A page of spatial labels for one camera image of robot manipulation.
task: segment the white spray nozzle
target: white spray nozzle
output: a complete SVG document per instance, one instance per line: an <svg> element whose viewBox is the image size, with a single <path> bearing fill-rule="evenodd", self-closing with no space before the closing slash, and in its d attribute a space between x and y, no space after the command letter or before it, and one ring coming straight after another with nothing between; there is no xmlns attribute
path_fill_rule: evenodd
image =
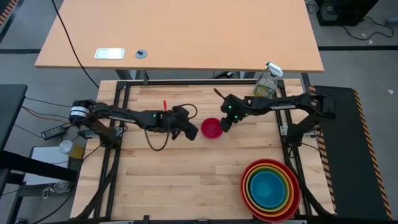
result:
<svg viewBox="0 0 398 224"><path fill-rule="evenodd" d="M284 71L282 71L282 69L279 68L279 66L271 62L267 62L266 65L268 66L269 70L273 75L277 75L278 77L282 77L284 75Z"/></svg>

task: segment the blue bowl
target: blue bowl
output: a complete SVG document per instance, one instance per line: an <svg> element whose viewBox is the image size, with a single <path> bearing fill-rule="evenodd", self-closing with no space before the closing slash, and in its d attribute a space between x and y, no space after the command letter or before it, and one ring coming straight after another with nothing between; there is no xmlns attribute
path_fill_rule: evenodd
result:
<svg viewBox="0 0 398 224"><path fill-rule="evenodd" d="M285 199L285 185L273 172L262 171L249 183L253 200L264 208L276 208Z"/></svg>

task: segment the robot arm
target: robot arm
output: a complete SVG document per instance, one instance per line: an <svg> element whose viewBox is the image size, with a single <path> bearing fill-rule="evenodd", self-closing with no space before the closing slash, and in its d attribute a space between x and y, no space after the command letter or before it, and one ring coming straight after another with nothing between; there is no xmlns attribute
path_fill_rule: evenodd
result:
<svg viewBox="0 0 398 224"><path fill-rule="evenodd" d="M303 93L299 96L268 99L256 96L245 96L240 99L232 94L224 97L218 90L214 91L224 99L221 111L226 117L221 119L220 126L227 132L233 123L242 121L245 117L259 116L275 110L301 109L308 116L299 124L292 124L287 130L289 144L301 146L304 133L311 131L321 121L335 118L335 101L329 96Z"/></svg>
<svg viewBox="0 0 398 224"><path fill-rule="evenodd" d="M181 131L189 140L194 140L198 129L189 122L189 112L182 106L173 106L172 110L133 111L96 103L92 100L73 102L69 115L71 124L86 126L100 138L101 143L108 147L115 147L119 134L113 128L106 127L99 119L115 119L133 123L142 129L155 133L172 133L174 140Z"/></svg>

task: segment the wooden tabletop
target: wooden tabletop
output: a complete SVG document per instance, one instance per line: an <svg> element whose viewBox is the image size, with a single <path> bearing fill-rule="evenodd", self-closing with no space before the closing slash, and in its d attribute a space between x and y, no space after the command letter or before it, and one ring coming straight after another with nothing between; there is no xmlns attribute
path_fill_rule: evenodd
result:
<svg viewBox="0 0 398 224"><path fill-rule="evenodd" d="M288 95L303 92L300 80L286 80L285 85ZM223 101L213 87L224 95L232 93L238 97L251 95L253 89L252 85L132 86L128 107L138 111L162 110L162 100L167 100L169 107L191 102L199 111L191 122L200 127L204 119L224 115L220 111ZM98 101L112 104L115 88L116 81L102 81ZM306 115L304 111L292 110L295 123ZM143 130L134 124L127 126L112 220L142 220L143 215L150 215L153 220L251 218L239 194L238 184L244 168L261 158L283 162L273 112L247 117L219 139L209 140L199 132L196 140L189 141L181 135L175 141L170 139L160 152L149 148ZM154 147L160 147L165 141L165 134L150 133L149 137ZM317 147L314 138L304 137L303 141ZM98 144L98 140L88 141L85 153L90 153ZM319 152L308 146L299 150L308 188L329 212L334 212ZM71 217L78 215L96 192L103 156L104 151L97 150L84 161ZM107 196L106 192L102 214ZM300 210L305 213L302 204Z"/></svg>
<svg viewBox="0 0 398 224"><path fill-rule="evenodd" d="M304 0L65 0L60 15L86 68L323 71ZM35 66L79 67L58 18Z"/></svg>

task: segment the small red bowl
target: small red bowl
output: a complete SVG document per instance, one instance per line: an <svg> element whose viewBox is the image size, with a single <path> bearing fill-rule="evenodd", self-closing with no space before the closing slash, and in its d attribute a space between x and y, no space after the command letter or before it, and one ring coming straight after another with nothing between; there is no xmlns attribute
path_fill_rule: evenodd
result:
<svg viewBox="0 0 398 224"><path fill-rule="evenodd" d="M207 118L200 126L203 135L208 139L216 139L223 134L220 121L217 118Z"/></svg>
<svg viewBox="0 0 398 224"><path fill-rule="evenodd" d="M293 183L293 190L294 190L294 197L293 197L293 202L292 202L292 206L290 208L287 209L287 211L284 214L281 214L278 217L265 217L264 215L260 214L258 211L253 210L251 208L251 206L248 205L248 203L251 204L251 202L246 200L246 196L244 194L245 191L245 183L244 183L244 176L246 175L246 173L250 170L250 168L252 168L253 166L257 165L257 164L262 164L262 163L270 163L273 164L277 167L280 167L283 171L286 172L286 174L289 176L289 179L292 181ZM240 191L241 191L241 196L242 199L244 201L245 206L251 211L251 213L257 217L258 219L265 221L265 222L282 222L285 221L289 218L292 218L294 216L294 213L297 211L297 209L299 208L299 204L300 204L300 199L301 199L301 191L300 191L300 187L299 187L299 182L297 181L296 176L293 174L293 172L285 165L283 165L282 163L280 163L279 161L275 161L273 159L259 159L256 160L254 162L252 162L250 165L248 165L246 167L246 169L244 170L242 177L241 177L241 187L240 187Z"/></svg>

